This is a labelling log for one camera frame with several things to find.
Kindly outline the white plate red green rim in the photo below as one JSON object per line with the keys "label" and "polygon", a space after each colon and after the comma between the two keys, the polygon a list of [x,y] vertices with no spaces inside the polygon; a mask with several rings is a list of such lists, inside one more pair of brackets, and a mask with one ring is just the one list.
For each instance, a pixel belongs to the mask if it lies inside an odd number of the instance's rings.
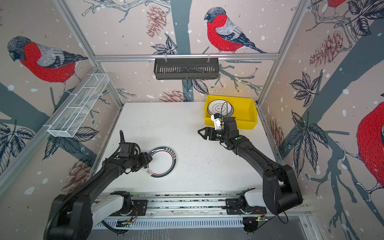
{"label": "white plate red green rim", "polygon": [[163,178],[169,175],[176,167],[176,152],[167,146],[156,147],[149,152],[149,156],[155,161],[145,165],[145,170],[152,178]]}

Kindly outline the white plate black cloud outline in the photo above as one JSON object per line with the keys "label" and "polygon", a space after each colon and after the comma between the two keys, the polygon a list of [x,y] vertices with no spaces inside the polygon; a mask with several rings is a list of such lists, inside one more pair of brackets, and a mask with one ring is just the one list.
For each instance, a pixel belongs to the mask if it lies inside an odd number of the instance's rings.
{"label": "white plate black cloud outline", "polygon": [[208,104],[209,115],[219,114],[221,117],[231,117],[235,113],[235,108],[225,100],[214,100]]}

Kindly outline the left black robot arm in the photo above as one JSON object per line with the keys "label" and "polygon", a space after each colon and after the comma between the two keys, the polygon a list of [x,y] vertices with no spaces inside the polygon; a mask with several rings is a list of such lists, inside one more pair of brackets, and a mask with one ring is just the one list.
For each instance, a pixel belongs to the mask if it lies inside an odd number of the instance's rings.
{"label": "left black robot arm", "polygon": [[69,195],[58,195],[52,203],[44,240],[85,240],[93,228],[91,206],[103,190],[126,170],[137,172],[152,161],[136,143],[120,143],[103,161],[101,169]]}

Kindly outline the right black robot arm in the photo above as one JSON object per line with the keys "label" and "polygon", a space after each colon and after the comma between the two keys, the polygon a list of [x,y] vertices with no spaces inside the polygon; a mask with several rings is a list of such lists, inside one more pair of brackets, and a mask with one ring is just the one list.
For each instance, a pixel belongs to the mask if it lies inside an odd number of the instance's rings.
{"label": "right black robot arm", "polygon": [[205,127],[198,130],[204,140],[225,144],[225,149],[246,160],[262,177],[262,198],[266,208],[274,215],[303,203],[303,196],[295,171],[289,165],[272,161],[245,136],[240,135],[236,119],[221,120],[222,128]]}

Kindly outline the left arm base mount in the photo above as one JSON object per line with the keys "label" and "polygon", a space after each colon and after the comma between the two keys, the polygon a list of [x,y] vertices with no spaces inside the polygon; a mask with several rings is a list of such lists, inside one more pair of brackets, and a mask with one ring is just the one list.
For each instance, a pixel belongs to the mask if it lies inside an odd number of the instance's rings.
{"label": "left arm base mount", "polygon": [[142,217],[146,215],[148,200],[132,200],[130,207],[123,207],[121,210],[111,214],[113,217]]}

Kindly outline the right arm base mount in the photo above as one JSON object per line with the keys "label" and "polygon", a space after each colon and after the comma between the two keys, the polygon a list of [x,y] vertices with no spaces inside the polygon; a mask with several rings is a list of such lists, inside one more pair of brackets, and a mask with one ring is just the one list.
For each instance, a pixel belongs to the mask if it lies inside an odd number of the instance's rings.
{"label": "right arm base mount", "polygon": [[222,209],[226,210],[228,215],[265,215],[267,213],[266,207],[251,207],[243,197],[226,199]]}

